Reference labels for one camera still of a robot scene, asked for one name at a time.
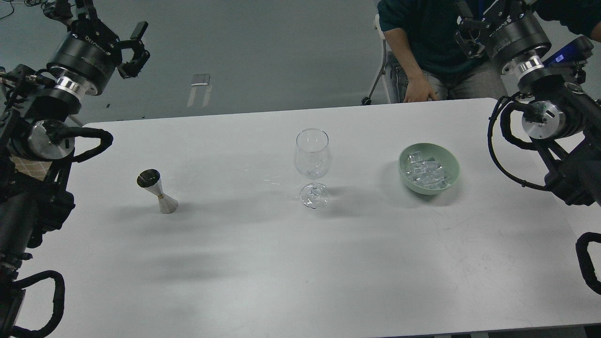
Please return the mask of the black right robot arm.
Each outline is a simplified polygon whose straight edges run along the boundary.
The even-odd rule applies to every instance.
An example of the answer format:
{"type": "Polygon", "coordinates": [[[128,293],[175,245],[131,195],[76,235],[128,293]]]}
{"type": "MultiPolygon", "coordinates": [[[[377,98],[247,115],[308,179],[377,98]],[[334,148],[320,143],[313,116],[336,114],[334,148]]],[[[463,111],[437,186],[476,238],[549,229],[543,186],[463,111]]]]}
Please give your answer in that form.
{"type": "Polygon", "coordinates": [[[472,13],[457,0],[455,40],[469,58],[487,55],[502,74],[514,74],[518,91],[498,99],[489,118],[487,145],[492,161],[509,179],[549,191],[566,205],[600,202],[600,103],[582,90],[583,66],[592,44],[579,37],[543,61],[550,41],[528,0],[496,0],[472,13]],[[519,179],[501,165],[493,130],[522,150],[535,151],[548,169],[544,184],[519,179]]]}

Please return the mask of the person's hand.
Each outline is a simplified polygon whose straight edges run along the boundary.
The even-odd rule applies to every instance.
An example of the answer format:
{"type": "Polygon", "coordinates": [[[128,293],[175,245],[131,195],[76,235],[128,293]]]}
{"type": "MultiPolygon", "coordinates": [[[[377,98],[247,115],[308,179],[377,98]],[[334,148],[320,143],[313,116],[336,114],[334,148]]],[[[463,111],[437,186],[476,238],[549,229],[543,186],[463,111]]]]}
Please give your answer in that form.
{"type": "Polygon", "coordinates": [[[403,103],[438,101],[438,95],[433,87],[423,76],[408,77],[408,84],[404,94],[403,103]]]}

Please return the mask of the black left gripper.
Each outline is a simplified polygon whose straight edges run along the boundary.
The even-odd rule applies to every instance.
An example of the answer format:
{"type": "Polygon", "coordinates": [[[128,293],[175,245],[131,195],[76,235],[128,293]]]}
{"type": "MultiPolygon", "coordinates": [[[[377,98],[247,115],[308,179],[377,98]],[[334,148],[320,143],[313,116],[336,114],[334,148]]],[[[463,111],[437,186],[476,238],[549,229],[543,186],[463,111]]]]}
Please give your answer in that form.
{"type": "Polygon", "coordinates": [[[142,41],[148,22],[139,22],[129,40],[116,42],[118,36],[99,22],[92,0],[76,0],[74,5],[68,0],[50,0],[43,5],[43,14],[66,25],[68,30],[46,64],[47,70],[56,77],[62,70],[83,77],[92,85],[89,95],[103,94],[116,67],[123,79],[134,78],[150,58],[142,41]],[[126,49],[133,51],[133,56],[122,62],[121,51],[126,49]]]}

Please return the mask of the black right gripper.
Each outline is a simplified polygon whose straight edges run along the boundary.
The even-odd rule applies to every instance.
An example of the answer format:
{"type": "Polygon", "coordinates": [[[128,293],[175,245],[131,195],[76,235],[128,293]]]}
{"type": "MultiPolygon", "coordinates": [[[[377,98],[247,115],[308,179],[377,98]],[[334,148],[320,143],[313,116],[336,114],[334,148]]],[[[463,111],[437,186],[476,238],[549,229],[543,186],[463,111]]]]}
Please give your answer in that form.
{"type": "Polygon", "coordinates": [[[455,0],[458,13],[455,40],[467,58],[481,58],[485,51],[494,68],[501,74],[510,73],[515,58],[544,56],[551,43],[530,12],[535,0],[493,0],[486,7],[478,0],[472,12],[467,0],[455,0]],[[502,25],[489,33],[490,22],[502,25]]]}

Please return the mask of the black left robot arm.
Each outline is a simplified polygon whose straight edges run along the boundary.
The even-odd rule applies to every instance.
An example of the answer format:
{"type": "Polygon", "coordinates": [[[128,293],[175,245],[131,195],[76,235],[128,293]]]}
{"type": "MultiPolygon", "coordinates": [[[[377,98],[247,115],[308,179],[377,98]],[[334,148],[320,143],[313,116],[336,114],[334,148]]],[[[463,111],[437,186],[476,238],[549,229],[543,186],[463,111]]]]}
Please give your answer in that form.
{"type": "Polygon", "coordinates": [[[4,109],[1,113],[1,336],[45,338],[64,314],[66,285],[62,274],[42,271],[18,278],[26,250],[42,244],[43,235],[62,228],[75,207],[67,191],[74,162],[93,158],[111,146],[113,136],[102,129],[71,127],[66,119],[79,113],[84,96],[103,93],[115,71],[137,77],[150,53],[141,21],[131,37],[120,39],[98,18],[91,0],[27,0],[45,17],[61,22],[67,34],[45,68],[19,65],[1,70],[4,109]],[[26,288],[54,282],[52,313],[38,330],[15,323],[26,288]]]}

